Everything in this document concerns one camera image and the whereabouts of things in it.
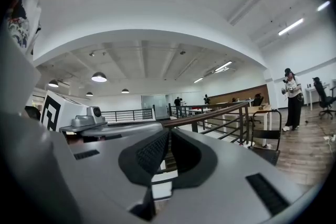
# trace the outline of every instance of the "black metal railing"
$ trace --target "black metal railing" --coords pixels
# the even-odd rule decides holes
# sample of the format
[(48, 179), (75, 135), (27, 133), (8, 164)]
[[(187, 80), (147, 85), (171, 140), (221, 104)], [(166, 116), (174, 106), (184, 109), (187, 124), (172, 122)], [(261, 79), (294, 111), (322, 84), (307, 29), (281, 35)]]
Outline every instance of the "black metal railing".
[[(192, 131), (198, 132), (198, 126), (203, 127), (201, 134), (207, 134), (210, 132), (218, 132), (223, 135), (218, 139), (224, 139), (228, 136), (235, 137), (231, 142), (239, 140), (240, 144), (249, 142), (249, 116), (248, 116), (248, 102), (236, 103), (225, 103), (225, 104), (214, 104), (214, 105), (193, 105), (193, 106), (171, 106), (169, 104), (169, 114), (170, 116), (176, 115), (176, 120), (169, 120), (162, 122), (164, 127), (174, 128), (182, 125), (191, 124)], [(235, 113), (234, 119), (219, 119), (219, 116), (230, 115), (231, 112), (237, 110), (238, 115)], [(208, 121), (221, 121), (221, 123), (211, 123), (211, 127), (207, 126)], [(231, 131), (220, 131), (220, 128), (224, 127), (226, 129), (232, 129)]]
[(103, 111), (101, 115), (108, 123), (121, 121), (142, 121), (153, 118), (152, 109), (136, 109), (122, 111)]

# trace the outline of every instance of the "wooden floor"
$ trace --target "wooden floor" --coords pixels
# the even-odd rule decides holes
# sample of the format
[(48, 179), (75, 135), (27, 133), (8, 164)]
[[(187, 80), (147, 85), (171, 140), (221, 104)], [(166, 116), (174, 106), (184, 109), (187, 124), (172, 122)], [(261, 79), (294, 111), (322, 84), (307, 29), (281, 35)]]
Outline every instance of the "wooden floor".
[[(331, 157), (328, 140), (324, 136), (336, 133), (336, 116), (333, 120), (327, 115), (321, 120), (318, 113), (321, 108), (318, 104), (310, 111), (309, 106), (304, 106), (301, 113), (300, 127), (295, 131), (282, 132), (280, 146), (281, 150), (277, 168), (287, 174), (292, 181), (299, 184), (303, 191), (321, 182), (328, 175), (333, 159)], [(287, 109), (280, 110), (282, 114), (282, 126), (287, 121)], [(272, 129), (279, 126), (280, 116), (273, 114)], [(336, 150), (336, 142), (329, 142), (331, 149)]]

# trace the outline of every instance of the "woman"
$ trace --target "woman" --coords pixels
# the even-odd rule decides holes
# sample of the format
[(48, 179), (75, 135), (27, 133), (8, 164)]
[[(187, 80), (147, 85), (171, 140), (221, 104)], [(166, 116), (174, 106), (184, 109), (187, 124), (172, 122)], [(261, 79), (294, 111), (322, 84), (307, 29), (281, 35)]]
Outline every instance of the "woman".
[(282, 128), (284, 132), (290, 130), (296, 130), (300, 125), (301, 107), (303, 103), (303, 95), (301, 90), (301, 83), (298, 76), (290, 70), (290, 68), (285, 69), (285, 81), (286, 89), (282, 88), (282, 94), (288, 92), (288, 118), (285, 127)]

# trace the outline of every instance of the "white box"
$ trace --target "white box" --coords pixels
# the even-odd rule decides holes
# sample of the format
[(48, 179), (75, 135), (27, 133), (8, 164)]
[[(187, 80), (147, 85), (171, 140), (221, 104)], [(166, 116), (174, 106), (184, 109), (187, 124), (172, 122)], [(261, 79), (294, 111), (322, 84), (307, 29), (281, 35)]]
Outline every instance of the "white box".
[(58, 132), (59, 128), (70, 126), (77, 115), (86, 115), (87, 107), (61, 94), (47, 91), (40, 121), (48, 130)]

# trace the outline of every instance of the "white sneaker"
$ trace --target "white sneaker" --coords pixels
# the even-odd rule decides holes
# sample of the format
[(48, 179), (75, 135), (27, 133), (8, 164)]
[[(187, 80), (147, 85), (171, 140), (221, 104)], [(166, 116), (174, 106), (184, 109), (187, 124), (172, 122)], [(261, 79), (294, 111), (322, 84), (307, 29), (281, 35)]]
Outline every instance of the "white sneaker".
[(284, 132), (289, 131), (289, 130), (290, 130), (290, 127), (289, 127), (289, 126), (285, 126), (285, 127), (282, 128), (282, 130), (283, 130)]

